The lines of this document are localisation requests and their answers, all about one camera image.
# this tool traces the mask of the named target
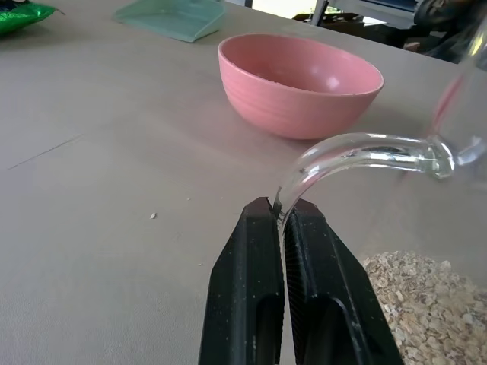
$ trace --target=green packaging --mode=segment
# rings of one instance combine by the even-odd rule
[[[56,8],[30,1],[0,0],[0,35],[49,17]]]

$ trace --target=gray table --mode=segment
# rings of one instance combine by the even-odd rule
[[[455,70],[234,5],[222,31],[182,43],[112,22],[125,3],[54,0],[66,16],[0,41],[2,365],[196,363],[208,276],[240,210],[274,195],[310,146],[232,110],[225,37],[311,37],[374,63],[386,85],[354,131],[419,135]],[[306,198],[358,256],[414,248],[485,277],[485,249],[458,256],[453,239],[422,240],[428,228],[407,220],[414,192],[384,218],[397,179],[350,170]],[[288,327],[282,356],[292,363]]]

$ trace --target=curved glass tube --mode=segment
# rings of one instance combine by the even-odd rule
[[[298,199],[316,181],[352,167],[418,171],[441,179],[452,174],[454,161],[438,138],[422,140],[351,133],[322,141],[298,159],[275,196],[272,209],[277,217],[281,245],[286,221]]]

